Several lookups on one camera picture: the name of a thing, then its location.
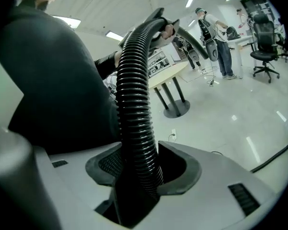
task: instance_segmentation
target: vent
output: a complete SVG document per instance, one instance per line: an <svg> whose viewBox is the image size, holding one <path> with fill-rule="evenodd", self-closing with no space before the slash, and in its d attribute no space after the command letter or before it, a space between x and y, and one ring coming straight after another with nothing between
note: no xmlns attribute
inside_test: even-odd
<svg viewBox="0 0 288 230"><path fill-rule="evenodd" d="M245 216L254 212L260 204L251 195L251 193L241 183L228 186L236 201L243 210Z"/></svg>
<svg viewBox="0 0 288 230"><path fill-rule="evenodd" d="M58 167L63 166L65 164L68 164L65 160L59 160L59 161L55 161L52 163L54 168L58 168Z"/></svg>

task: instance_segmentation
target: chair base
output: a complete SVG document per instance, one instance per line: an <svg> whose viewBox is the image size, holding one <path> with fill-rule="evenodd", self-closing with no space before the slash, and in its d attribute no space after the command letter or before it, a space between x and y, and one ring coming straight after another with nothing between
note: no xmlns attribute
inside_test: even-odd
<svg viewBox="0 0 288 230"><path fill-rule="evenodd" d="M278 56L281 56L281 57L285 56L285 63L287 63L288 54L282 53Z"/></svg>
<svg viewBox="0 0 288 230"><path fill-rule="evenodd" d="M274 71L274 70L270 69L269 67L267 67L267 62L265 62L265 61L263 62L263 67L254 67L254 70L256 70L256 69L259 69L259 70L257 70L256 72L253 73L253 77L255 77L257 73L264 71L269 76L269 80L268 80L269 83L271 83L270 72L277 74L276 77L279 79L279 73L277 71Z"/></svg>

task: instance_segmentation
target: chair headrest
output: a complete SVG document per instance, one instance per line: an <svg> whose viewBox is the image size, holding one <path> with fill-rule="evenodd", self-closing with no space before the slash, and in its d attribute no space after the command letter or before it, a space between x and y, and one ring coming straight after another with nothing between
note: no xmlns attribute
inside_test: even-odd
<svg viewBox="0 0 288 230"><path fill-rule="evenodd" d="M254 16L254 22L258 24L264 24L269 22L269 18L266 14L257 14Z"/></svg>

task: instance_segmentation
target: blue jeans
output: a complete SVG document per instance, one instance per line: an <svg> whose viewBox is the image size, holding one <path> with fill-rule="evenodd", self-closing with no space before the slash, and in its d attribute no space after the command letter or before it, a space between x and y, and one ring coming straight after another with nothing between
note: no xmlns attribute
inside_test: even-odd
<svg viewBox="0 0 288 230"><path fill-rule="evenodd" d="M231 54L230 49L227 42L221 42L219 40L215 40L217 45L217 52L218 52L218 62L220 65L220 71L222 76L232 76L233 72L231 69Z"/></svg>

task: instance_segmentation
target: chair seat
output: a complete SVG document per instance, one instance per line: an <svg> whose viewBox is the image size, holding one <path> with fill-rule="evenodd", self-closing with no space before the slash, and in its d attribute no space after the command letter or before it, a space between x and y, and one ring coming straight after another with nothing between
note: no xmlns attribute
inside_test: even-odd
<svg viewBox="0 0 288 230"><path fill-rule="evenodd" d="M261 60L261 61L271 61L277 58L276 53L266 53L260 50L256 50L254 52L251 52L251 56L254 59Z"/></svg>

